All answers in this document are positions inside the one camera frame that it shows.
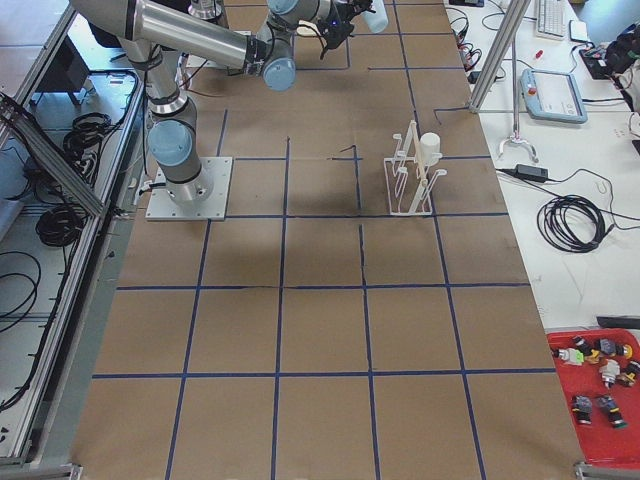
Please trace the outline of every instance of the metal pole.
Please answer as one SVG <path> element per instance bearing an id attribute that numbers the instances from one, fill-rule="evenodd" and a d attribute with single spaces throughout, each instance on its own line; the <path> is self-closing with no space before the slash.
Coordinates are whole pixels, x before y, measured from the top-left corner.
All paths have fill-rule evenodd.
<path id="1" fill-rule="evenodd" d="M 480 77 L 478 77 L 476 86 L 469 99 L 469 110 L 471 112 L 478 113 L 480 110 L 482 102 L 484 102 L 491 85 L 493 85 L 496 73 L 500 68 L 509 44 L 513 44 L 515 41 L 516 32 L 529 7 L 530 1 L 531 0 L 514 0 L 509 4 L 509 8 L 500 24 L 500 29 L 493 40 L 491 49 L 484 62 L 484 67 L 482 67 Z"/>
<path id="2" fill-rule="evenodd" d="M 520 102 L 518 98 L 518 56 L 516 55 L 516 39 L 511 42 L 511 82 L 513 87 L 513 133 L 520 137 Z"/>

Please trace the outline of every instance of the black cable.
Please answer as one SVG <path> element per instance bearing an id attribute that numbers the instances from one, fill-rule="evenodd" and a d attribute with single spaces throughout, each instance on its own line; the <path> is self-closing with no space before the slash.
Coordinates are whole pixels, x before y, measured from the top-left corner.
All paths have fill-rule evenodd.
<path id="1" fill-rule="evenodd" d="M 481 20 L 482 26 L 484 28 L 486 28 L 487 30 L 491 30 L 492 32 L 497 32 L 498 30 L 500 30 L 500 27 L 493 28 L 493 27 L 490 27 L 489 25 L 487 25 L 485 22 L 486 22 L 486 20 L 488 18 L 491 18 L 491 17 L 503 17 L 503 16 L 504 16 L 503 12 L 490 13 L 489 15 L 485 15 L 484 17 L 482 17 L 482 20 Z"/>
<path id="2" fill-rule="evenodd" d="M 320 42 L 320 47 L 322 48 L 322 51 L 323 52 L 325 51 L 326 45 L 325 45 L 325 43 L 324 43 L 324 41 L 322 39 L 322 35 L 320 35 L 315 28 L 310 27 L 309 25 L 305 25 L 304 23 L 299 23 L 296 26 L 296 29 L 298 29 L 298 28 L 306 28 L 307 30 L 311 30 L 315 34 L 315 37 Z"/>
<path id="3" fill-rule="evenodd" d="M 585 103 L 599 103 L 599 102 L 613 102 L 613 101 L 623 101 L 624 102 L 624 98 L 622 97 L 618 97 L 618 98 L 599 98 L 599 99 L 591 99 L 591 98 L 583 98 L 582 99 L 583 102 Z"/>
<path id="4" fill-rule="evenodd" d="M 501 173 L 505 173 L 511 177 L 513 175 L 506 169 L 499 169 Z M 609 208 L 603 209 L 596 206 L 590 200 L 581 197 L 579 195 L 558 195 L 557 193 L 548 190 L 533 182 L 529 182 L 525 179 L 518 179 L 527 185 L 543 191 L 554 198 L 538 211 L 538 230 L 543 238 L 552 246 L 565 252 L 574 253 L 586 253 L 598 248 L 602 240 L 614 229 L 621 231 L 640 229 L 640 225 L 634 227 L 623 227 L 617 222 L 617 218 L 624 218 L 633 222 L 640 222 L 640 218 L 632 217 L 629 215 L 623 215 L 613 211 L 613 202 L 615 195 L 613 191 L 613 184 L 608 178 L 586 168 L 579 168 L 571 175 L 561 180 L 549 179 L 549 182 L 554 184 L 564 183 L 571 180 L 573 177 L 581 172 L 589 173 L 602 181 L 604 181 L 610 192 Z M 578 213 L 583 217 L 586 217 L 594 225 L 593 238 L 584 242 L 575 234 L 570 225 L 566 221 L 567 214 Z M 605 221 L 603 214 L 611 215 L 612 224 L 608 228 L 605 227 Z"/>
<path id="5" fill-rule="evenodd" d="M 77 243 L 74 244 L 72 251 L 69 254 L 69 261 L 67 262 L 65 260 L 65 270 L 62 274 L 62 279 L 60 282 L 60 286 L 58 287 L 58 291 L 55 297 L 53 307 L 51 309 L 51 313 L 49 314 L 49 317 L 47 318 L 47 322 L 45 323 L 42 329 L 42 335 L 40 337 L 40 343 L 38 344 L 38 349 L 33 355 L 30 355 L 33 358 L 33 363 L 31 364 L 31 369 L 29 371 L 29 374 L 27 375 L 27 379 L 20 387 L 16 388 L 15 393 L 11 397 L 9 397 L 6 400 L 2 400 L 0 402 L 0 413 L 10 409 L 11 407 L 14 407 L 22 399 L 22 397 L 29 390 L 29 388 L 31 388 L 31 382 L 33 381 L 33 378 L 35 377 L 36 372 L 38 371 L 38 366 L 40 365 L 40 359 L 42 358 L 42 354 L 47 344 L 49 331 L 51 330 L 51 326 L 53 325 L 53 322 L 55 321 L 58 315 L 58 308 L 60 307 L 60 303 L 62 301 L 62 291 L 71 273 L 71 259 L 73 259 L 73 257 L 75 256 L 77 245 L 78 245 Z"/>
<path id="6" fill-rule="evenodd" d="M 267 28 L 271 33 L 271 50 L 269 50 L 269 54 L 264 59 L 264 62 L 267 63 L 267 61 L 271 59 L 271 55 L 273 55 L 273 49 L 276 47 L 276 32 L 274 32 L 273 27 L 271 26 L 271 23 L 266 22 L 265 24 L 267 25 Z"/>
<path id="7" fill-rule="evenodd" d="M 640 135 L 637 134 L 636 132 L 633 131 L 633 128 L 631 128 L 631 121 L 633 120 L 633 116 L 636 114 L 637 112 L 633 112 L 631 113 L 631 115 L 629 115 L 629 122 L 627 124 L 627 127 L 629 128 L 629 134 L 636 137 L 636 138 L 640 138 Z"/>
<path id="8" fill-rule="evenodd" d="M 467 37 L 467 33 L 469 31 L 469 17 L 467 16 L 467 14 L 465 12 L 463 12 L 462 10 L 460 10 L 459 8 L 454 8 L 454 7 L 445 7 L 445 10 L 453 10 L 455 12 L 458 12 L 459 14 L 461 14 L 461 17 L 457 17 L 454 18 L 453 20 L 451 20 L 449 22 L 449 26 L 451 27 L 451 30 L 453 30 L 453 33 L 456 36 L 457 42 L 458 42 L 458 47 L 460 46 L 460 44 L 464 43 L 465 38 Z M 456 22 L 459 22 L 460 20 L 464 20 L 464 27 L 462 27 L 460 29 L 459 32 L 456 32 L 455 28 L 453 28 L 453 24 Z"/>
<path id="9" fill-rule="evenodd" d="M 147 63 L 151 62 L 155 52 L 160 48 L 160 45 L 156 44 L 150 51 L 149 56 L 147 57 Z M 147 80 L 148 80 L 148 71 L 144 71 L 144 77 L 142 80 L 142 88 L 144 89 L 142 93 L 142 169 L 144 170 L 144 174 L 146 177 L 149 176 L 149 171 L 147 169 L 147 106 L 148 106 L 148 97 L 147 97 Z"/>
<path id="10" fill-rule="evenodd" d="M 20 152 L 18 151 L 18 149 L 16 147 L 7 147 L 7 148 L 3 148 L 2 150 L 0 150 L 0 152 L 15 152 L 16 155 L 18 156 L 18 158 L 20 159 L 20 161 L 22 162 L 22 165 L 25 165 L 27 162 L 24 158 L 22 158 L 22 155 L 20 155 Z"/>
<path id="11" fill-rule="evenodd" d="M 84 228 L 77 208 L 65 203 L 45 212 L 36 223 L 40 241 L 49 247 L 66 247 L 75 242 Z"/>
<path id="12" fill-rule="evenodd" d="M 21 255 L 21 256 L 25 256 L 25 257 L 31 259 L 34 262 L 35 266 L 36 266 L 37 275 L 36 275 L 35 279 L 31 275 L 27 275 L 26 273 L 22 273 L 22 272 L 11 272 L 11 273 L 5 273 L 3 275 L 0 275 L 0 280 L 5 279 L 5 278 L 18 277 L 18 278 L 24 278 L 25 280 L 27 280 L 31 284 L 31 291 L 24 298 L 24 300 L 22 300 L 22 302 L 20 302 L 16 307 L 11 309 L 10 311 L 0 314 L 0 319 L 9 318 L 13 314 L 17 313 L 18 310 L 20 310 L 22 307 L 24 307 L 27 303 L 29 303 L 27 308 L 22 313 L 20 313 L 18 315 L 16 320 L 11 322 L 8 326 L 3 327 L 3 328 L 0 329 L 0 333 L 6 332 L 7 330 L 15 327 L 18 323 L 20 323 L 22 320 L 24 320 L 27 317 L 27 315 L 29 315 L 29 313 L 31 312 L 31 309 L 33 308 L 33 306 L 36 303 L 36 300 L 38 299 L 38 287 L 40 285 L 40 280 L 42 278 L 42 266 L 40 265 L 40 262 L 38 261 L 38 259 L 36 257 L 34 257 L 33 255 L 31 255 L 29 253 L 26 253 L 26 252 L 18 251 L 18 250 L 11 250 L 11 251 L 8 251 L 8 252 L 0 253 L 0 257 L 6 256 L 6 255 Z"/>
<path id="13" fill-rule="evenodd" d="M 489 3 L 493 3 L 496 7 L 498 7 L 498 10 L 500 10 L 500 13 L 502 13 L 504 15 L 504 8 L 502 8 L 502 6 L 500 6 L 497 2 L 495 2 L 494 0 L 488 0 Z"/>
<path id="14" fill-rule="evenodd" d="M 576 234 L 567 219 L 569 214 L 582 215 L 593 224 L 591 240 L 583 241 Z M 601 210 L 593 202 L 579 195 L 553 198 L 538 211 L 538 231 L 542 238 L 562 252 L 592 252 L 600 246 L 613 228 L 614 224 L 606 227 Z"/>
<path id="15" fill-rule="evenodd" d="M 200 65 L 198 68 L 196 68 L 196 70 L 191 75 L 189 75 L 184 82 L 182 82 L 180 85 L 178 85 L 178 88 L 184 87 L 187 83 L 189 83 L 191 80 L 193 80 L 193 77 L 195 77 L 200 72 L 200 70 L 202 70 L 204 68 L 204 66 L 207 64 L 208 61 L 209 60 L 205 60 L 204 62 L 202 62 L 202 65 Z"/>
<path id="16" fill-rule="evenodd" d="M 588 47 L 589 45 L 591 45 L 591 48 L 595 48 L 595 44 L 593 42 L 582 42 L 571 47 L 571 50 L 569 51 L 569 56 L 571 57 L 573 66 L 571 67 L 571 70 L 569 70 L 569 73 L 573 73 L 573 71 L 576 68 L 578 68 L 578 61 L 576 60 L 576 56 L 574 55 L 575 51 L 580 47 Z"/>
<path id="17" fill-rule="evenodd" d="M 115 131 L 111 117 L 105 113 L 92 112 L 73 120 L 71 131 L 62 141 L 67 162 L 91 186 L 95 185 L 105 137 Z M 85 156 L 85 151 L 98 146 L 95 157 Z"/>
<path id="18" fill-rule="evenodd" d="M 167 186 L 166 182 L 156 182 L 156 183 L 146 184 L 144 188 L 141 188 L 140 190 L 138 190 L 138 196 L 141 197 L 146 192 L 151 192 L 156 188 L 163 188 L 163 187 L 166 187 L 166 186 Z"/>

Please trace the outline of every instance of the keyboard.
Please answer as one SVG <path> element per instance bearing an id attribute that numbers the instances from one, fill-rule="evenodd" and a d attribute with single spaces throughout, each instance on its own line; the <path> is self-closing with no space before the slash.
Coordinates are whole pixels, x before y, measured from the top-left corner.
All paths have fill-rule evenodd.
<path id="1" fill-rule="evenodd" d="M 564 0 L 536 0 L 538 37 L 562 40 L 565 34 Z"/>

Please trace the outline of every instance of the table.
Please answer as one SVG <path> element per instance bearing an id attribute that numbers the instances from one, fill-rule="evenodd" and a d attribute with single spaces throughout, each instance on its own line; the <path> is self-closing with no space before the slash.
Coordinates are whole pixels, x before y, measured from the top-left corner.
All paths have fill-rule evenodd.
<path id="1" fill-rule="evenodd" d="M 488 53 L 495 32 L 482 26 L 482 18 L 497 12 L 487 3 L 485 8 L 461 7 L 469 18 L 467 41 Z M 533 5 L 527 16 L 533 14 Z M 460 16 L 448 10 L 453 20 Z M 566 2 L 567 21 L 575 13 Z M 498 26 L 498 17 L 486 21 Z M 574 63 L 570 50 L 574 42 L 539 38 L 533 34 L 534 24 L 523 20 L 517 33 L 518 56 L 535 68 L 568 71 Z M 543 50 L 539 60 L 535 53 Z M 612 82 L 592 80 L 582 61 L 577 58 L 573 71 L 583 98 L 617 98 L 620 93 Z M 482 68 L 481 60 L 477 68 Z M 517 163 L 532 164 L 527 151 L 506 147 L 498 158 L 498 145 L 511 133 L 512 105 L 510 64 L 504 64 L 506 78 L 494 83 L 481 106 L 480 119 L 485 138 L 496 168 L 513 168 Z M 521 134 L 537 148 L 540 166 L 549 169 L 549 176 L 562 179 L 579 168 L 591 169 L 609 178 L 615 190 L 613 209 L 638 216 L 640 184 L 640 156 L 631 144 L 629 132 L 631 112 L 624 102 L 587 104 L 589 120 L 583 125 L 566 125 L 536 121 L 526 113 L 521 115 Z M 523 102 L 520 111 L 524 112 Z M 640 258 L 640 232 L 614 230 L 594 252 L 588 254 L 562 253 L 549 246 L 537 231 L 538 209 L 551 197 L 529 188 L 521 182 L 499 175 L 500 185 L 516 232 L 527 273 L 534 291 L 542 322 L 547 330 L 566 327 L 592 327 L 599 314 L 637 315 L 640 298 L 635 291 Z M 601 208 L 609 205 L 610 192 L 602 181 L 588 174 L 580 174 L 566 184 L 551 187 L 560 194 L 578 194 L 589 198 Z M 605 215 L 607 225 L 610 216 Z M 624 226 L 634 225 L 625 221 Z"/>

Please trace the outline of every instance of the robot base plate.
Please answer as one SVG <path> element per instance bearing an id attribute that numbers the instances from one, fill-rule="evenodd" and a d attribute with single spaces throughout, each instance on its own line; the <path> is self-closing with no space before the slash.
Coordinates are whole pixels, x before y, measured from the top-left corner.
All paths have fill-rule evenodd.
<path id="1" fill-rule="evenodd" d="M 203 174 L 213 181 L 211 194 L 202 201 L 177 203 L 164 188 L 157 188 L 151 192 L 145 215 L 147 220 L 224 220 L 233 158 L 201 157 L 201 160 Z M 158 169 L 155 182 L 165 182 L 161 169 Z"/>

